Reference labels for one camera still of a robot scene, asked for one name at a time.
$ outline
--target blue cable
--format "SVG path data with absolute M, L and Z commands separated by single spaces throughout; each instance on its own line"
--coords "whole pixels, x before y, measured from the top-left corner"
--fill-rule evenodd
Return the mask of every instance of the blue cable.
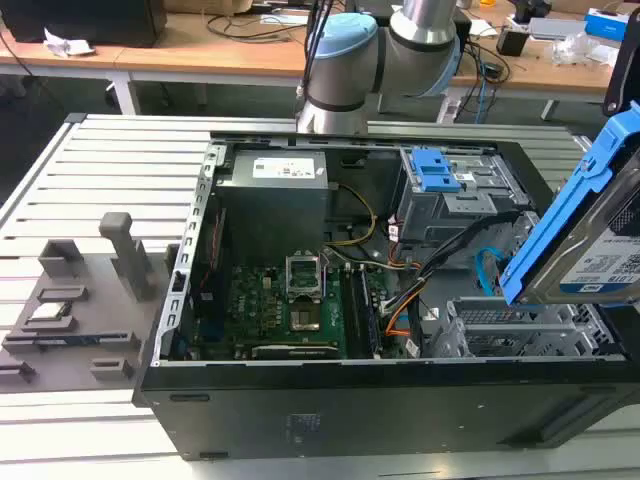
M 478 61 L 480 62 L 480 71 L 482 72 L 482 88 L 480 88 L 480 100 L 478 101 L 478 111 L 476 112 L 476 124 L 480 123 L 480 115 L 484 113 L 482 110 L 484 107 L 484 92 L 487 86 L 487 77 L 485 75 L 484 63 L 482 63 L 482 60 L 480 59 L 478 59 Z
M 493 287 L 491 286 L 491 282 L 487 278 L 487 274 L 484 271 L 484 254 L 485 253 L 491 253 L 498 260 L 504 260 L 505 257 L 504 257 L 504 253 L 502 253 L 497 248 L 493 248 L 493 247 L 482 248 L 478 253 L 476 253 L 475 263 L 476 263 L 476 274 L 478 275 L 478 281 L 482 286 L 482 291 L 484 292 L 484 294 L 487 297 L 493 297 Z

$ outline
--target blue box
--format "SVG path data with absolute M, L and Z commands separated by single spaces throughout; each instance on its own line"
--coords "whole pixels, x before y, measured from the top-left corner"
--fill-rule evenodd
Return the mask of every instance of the blue box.
M 585 31 L 589 35 L 608 38 L 609 40 L 617 40 L 621 42 L 624 38 L 624 32 L 627 29 L 629 15 L 605 15 L 600 13 L 596 8 L 590 8 L 589 13 L 584 17 L 587 21 Z

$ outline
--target power supply label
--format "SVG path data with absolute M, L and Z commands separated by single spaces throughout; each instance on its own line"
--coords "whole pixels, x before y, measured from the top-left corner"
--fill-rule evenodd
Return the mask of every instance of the power supply label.
M 313 158 L 256 158 L 253 178 L 311 179 L 316 176 Z

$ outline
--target cardboard box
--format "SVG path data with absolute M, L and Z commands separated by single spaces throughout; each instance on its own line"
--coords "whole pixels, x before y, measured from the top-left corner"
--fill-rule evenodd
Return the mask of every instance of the cardboard box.
M 617 8 L 617 12 L 631 15 L 631 13 L 638 8 L 640 8 L 640 3 L 623 3 Z
M 164 7 L 171 13 L 204 13 L 230 17 L 246 12 L 252 3 L 252 0 L 164 0 Z
M 586 15 L 590 8 L 610 6 L 615 9 L 615 5 L 616 2 L 611 2 L 611 0 L 553 0 L 551 11 Z

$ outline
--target plastic bag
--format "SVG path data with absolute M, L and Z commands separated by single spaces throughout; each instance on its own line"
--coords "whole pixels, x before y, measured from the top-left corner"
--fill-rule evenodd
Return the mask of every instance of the plastic bag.
M 551 61 L 555 65 L 587 63 L 591 52 L 600 46 L 600 42 L 589 37 L 585 32 L 568 35 L 564 40 L 551 45 Z

